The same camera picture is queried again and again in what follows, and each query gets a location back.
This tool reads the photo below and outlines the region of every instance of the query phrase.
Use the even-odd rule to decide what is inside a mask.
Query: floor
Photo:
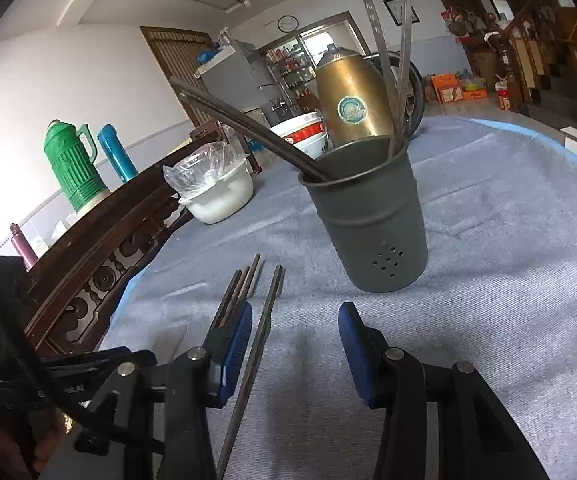
[[[526,117],[522,114],[500,110],[496,98],[458,101],[457,103],[449,103],[445,105],[439,103],[431,103],[426,105],[424,115],[446,115],[469,117],[473,119],[488,119],[490,121],[502,121],[505,123],[517,124],[518,126],[530,128],[531,130],[535,130],[536,132],[550,137],[560,144],[564,144],[565,139],[565,136],[562,134],[562,132],[556,130],[555,128],[551,128],[546,124],[540,123],[535,119],[531,119],[530,117]]]

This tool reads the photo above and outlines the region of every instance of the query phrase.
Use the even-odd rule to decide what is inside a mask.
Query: wall clock
[[[286,16],[282,16],[278,20],[278,28],[282,32],[293,32],[294,30],[297,29],[298,24],[299,23],[297,21],[297,18],[295,16],[291,16],[289,14],[287,14]]]

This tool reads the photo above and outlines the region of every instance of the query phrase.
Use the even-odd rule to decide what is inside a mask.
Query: blue thermos
[[[113,126],[110,124],[104,126],[97,134],[97,140],[100,141],[102,150],[108,156],[115,172],[120,175],[122,182],[126,183],[137,175],[137,170],[128,158],[128,153],[118,139],[118,132]]]

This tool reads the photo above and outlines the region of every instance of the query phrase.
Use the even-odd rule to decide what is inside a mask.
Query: refrigerator
[[[200,66],[198,76],[208,93],[243,112],[261,110],[270,126],[301,113],[286,81],[254,44],[233,41]]]

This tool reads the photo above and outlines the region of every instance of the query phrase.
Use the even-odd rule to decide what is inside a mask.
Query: bottle
[[[90,156],[79,139],[82,135],[91,146]],[[44,153],[75,211],[79,211],[99,193],[108,191],[93,165],[97,158],[97,147],[88,125],[83,124],[75,131],[72,124],[51,121],[44,141]]]
[[[124,184],[137,175],[133,162],[118,139],[118,131],[111,124],[106,124],[100,130],[100,133],[97,134],[97,140],[100,141],[102,150],[108,156],[108,161]]]
[[[28,243],[28,240],[24,236],[24,233],[20,229],[20,226],[17,224],[11,224],[11,244],[15,247],[17,253],[22,257],[24,260],[24,266],[26,270],[30,270],[30,268],[37,263],[39,260],[37,254]]]
[[[364,137],[392,135],[393,117],[384,78],[360,54],[331,43],[315,75],[320,106],[335,147]]]

